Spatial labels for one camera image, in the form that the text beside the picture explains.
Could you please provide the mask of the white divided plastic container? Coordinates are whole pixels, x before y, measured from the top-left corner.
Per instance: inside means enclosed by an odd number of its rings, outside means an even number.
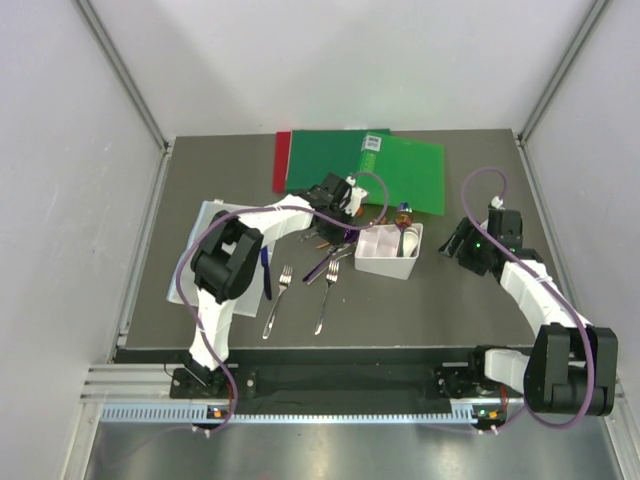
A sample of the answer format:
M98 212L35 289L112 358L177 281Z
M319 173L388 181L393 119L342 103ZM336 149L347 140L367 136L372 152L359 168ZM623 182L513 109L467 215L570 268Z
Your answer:
M355 269L364 273L408 280L420 256L424 225L414 223L411 227L420 230L420 244L410 258L398 256L400 232L395 225L377 225L362 230L354 254Z

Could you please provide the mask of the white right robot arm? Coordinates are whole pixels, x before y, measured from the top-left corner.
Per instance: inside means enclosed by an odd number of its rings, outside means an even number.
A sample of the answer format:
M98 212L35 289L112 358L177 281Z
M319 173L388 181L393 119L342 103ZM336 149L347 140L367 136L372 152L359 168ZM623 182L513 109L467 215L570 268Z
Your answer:
M494 198L485 222L474 226L463 218L439 252L479 276L492 274L535 336L530 354L507 347L477 347L466 372L474 393L487 396L504 385L523 394L536 413L611 413L617 336L570 313L541 256L524 247L519 211L503 208L500 198Z

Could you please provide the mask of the white ceramic spoon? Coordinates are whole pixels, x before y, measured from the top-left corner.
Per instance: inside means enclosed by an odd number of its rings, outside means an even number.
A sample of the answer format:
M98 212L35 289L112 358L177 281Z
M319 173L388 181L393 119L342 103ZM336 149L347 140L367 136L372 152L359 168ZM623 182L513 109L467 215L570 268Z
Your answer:
M398 246L398 256L402 258L410 258L420 244L420 230L416 227L407 227L401 234L401 240Z

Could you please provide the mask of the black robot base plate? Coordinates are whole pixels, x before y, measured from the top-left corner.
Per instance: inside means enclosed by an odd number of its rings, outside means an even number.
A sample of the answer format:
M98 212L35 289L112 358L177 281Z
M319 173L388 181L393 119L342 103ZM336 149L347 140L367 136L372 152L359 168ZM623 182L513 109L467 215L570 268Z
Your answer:
M174 399L237 399L239 407L275 405L311 409L345 407L363 409L367 403L420 403L475 396L493 397L498 387L473 380L462 365L382 360L338 362L283 362L230 365L203 378L193 367L175 371Z

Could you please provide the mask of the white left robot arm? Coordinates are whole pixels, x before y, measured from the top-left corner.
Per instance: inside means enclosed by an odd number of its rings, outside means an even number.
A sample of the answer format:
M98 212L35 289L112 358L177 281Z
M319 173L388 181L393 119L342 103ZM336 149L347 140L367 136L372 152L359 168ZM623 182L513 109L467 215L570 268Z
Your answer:
M353 176L343 179L329 174L321 184L288 194L272 205L214 215L178 266L180 271L189 266L194 274L196 307L187 299L181 281L176 281L179 296L196 316L185 369L197 390L212 397L226 387L222 365L229 355L233 311L253 281L261 250L309 228L334 245L342 244L368 195Z

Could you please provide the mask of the silver spoon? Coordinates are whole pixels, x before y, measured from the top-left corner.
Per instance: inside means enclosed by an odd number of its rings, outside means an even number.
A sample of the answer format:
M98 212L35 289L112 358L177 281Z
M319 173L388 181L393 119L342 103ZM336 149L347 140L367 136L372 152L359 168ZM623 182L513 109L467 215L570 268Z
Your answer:
M402 210L398 211L394 217L394 224L400 232L400 238L403 238L407 228L411 227L413 223L413 213L410 211Z

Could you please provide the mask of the black iridescent spoon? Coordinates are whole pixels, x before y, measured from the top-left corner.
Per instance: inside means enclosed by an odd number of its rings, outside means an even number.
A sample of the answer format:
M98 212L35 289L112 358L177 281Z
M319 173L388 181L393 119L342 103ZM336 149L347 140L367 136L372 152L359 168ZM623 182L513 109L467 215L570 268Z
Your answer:
M324 259L313 270L311 270L307 275L303 277L303 281L308 282L309 280L314 278L317 274L319 274L321 270L327 265L327 263L330 261L331 258L333 258L338 253L341 253L342 251L345 251L347 248L354 245L358 239L358 236L359 236L358 230L348 230L344 235L342 243L337 246L331 247L327 255L324 257Z

